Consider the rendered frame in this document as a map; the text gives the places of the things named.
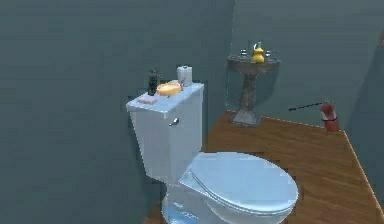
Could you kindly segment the pink soap bar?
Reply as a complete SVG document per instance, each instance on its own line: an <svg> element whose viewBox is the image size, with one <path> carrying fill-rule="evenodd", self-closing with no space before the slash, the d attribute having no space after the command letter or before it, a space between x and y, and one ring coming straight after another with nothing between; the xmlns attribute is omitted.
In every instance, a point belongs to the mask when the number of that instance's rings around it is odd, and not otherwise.
<svg viewBox="0 0 384 224"><path fill-rule="evenodd" d="M143 95L138 98L138 102L152 105L157 102L157 97L151 95Z"/></svg>

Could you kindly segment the grey pedestal sink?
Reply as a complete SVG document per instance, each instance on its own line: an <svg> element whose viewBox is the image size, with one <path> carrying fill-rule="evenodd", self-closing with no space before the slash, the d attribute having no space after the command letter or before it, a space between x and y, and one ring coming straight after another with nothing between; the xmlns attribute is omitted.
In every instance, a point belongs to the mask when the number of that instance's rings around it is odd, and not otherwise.
<svg viewBox="0 0 384 224"><path fill-rule="evenodd" d="M264 63L252 62L249 56L230 55L227 58L227 70L244 76L239 100L239 109L231 117L231 122L238 125L255 127L260 117L254 112L256 99L256 80L259 75L277 70L278 58L268 58Z"/></svg>

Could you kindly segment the dark green soap bottle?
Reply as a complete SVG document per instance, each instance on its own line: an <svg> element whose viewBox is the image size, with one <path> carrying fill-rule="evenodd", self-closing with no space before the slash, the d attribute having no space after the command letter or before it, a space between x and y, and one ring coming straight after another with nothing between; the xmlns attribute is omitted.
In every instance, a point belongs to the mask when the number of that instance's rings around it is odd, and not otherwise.
<svg viewBox="0 0 384 224"><path fill-rule="evenodd" d="M148 94L154 96L160 83L160 74L156 68L149 69Z"/></svg>

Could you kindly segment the yellow duck toy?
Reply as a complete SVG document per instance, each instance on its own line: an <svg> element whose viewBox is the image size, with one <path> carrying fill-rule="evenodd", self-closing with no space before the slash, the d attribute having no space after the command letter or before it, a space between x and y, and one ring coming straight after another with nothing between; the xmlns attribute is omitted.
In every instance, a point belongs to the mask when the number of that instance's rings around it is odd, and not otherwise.
<svg viewBox="0 0 384 224"><path fill-rule="evenodd" d="M252 63L263 63L265 61L263 57L264 50L261 47L261 43L258 42L253 46L253 54L251 56Z"/></svg>

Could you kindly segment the white toilet paper roll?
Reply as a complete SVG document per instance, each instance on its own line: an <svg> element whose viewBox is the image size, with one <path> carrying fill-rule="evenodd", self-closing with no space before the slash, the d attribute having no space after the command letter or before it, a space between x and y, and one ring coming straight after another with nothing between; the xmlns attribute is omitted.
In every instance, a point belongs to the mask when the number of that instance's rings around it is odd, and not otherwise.
<svg viewBox="0 0 384 224"><path fill-rule="evenodd" d="M178 82L181 86L187 87L192 84L192 67L191 66L178 66L176 69Z"/></svg>

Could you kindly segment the red toilet plunger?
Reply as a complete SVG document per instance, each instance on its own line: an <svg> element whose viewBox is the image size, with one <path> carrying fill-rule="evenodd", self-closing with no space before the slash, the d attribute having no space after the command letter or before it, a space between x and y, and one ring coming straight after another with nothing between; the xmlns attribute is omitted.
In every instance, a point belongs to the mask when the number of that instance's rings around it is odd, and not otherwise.
<svg viewBox="0 0 384 224"><path fill-rule="evenodd" d="M338 117L336 114L335 104L329 100L323 100L322 102L289 108L289 111L295 111L295 110L313 107L313 106L320 107L321 121L323 122L326 131L337 132L339 130L339 125L338 125Z"/></svg>

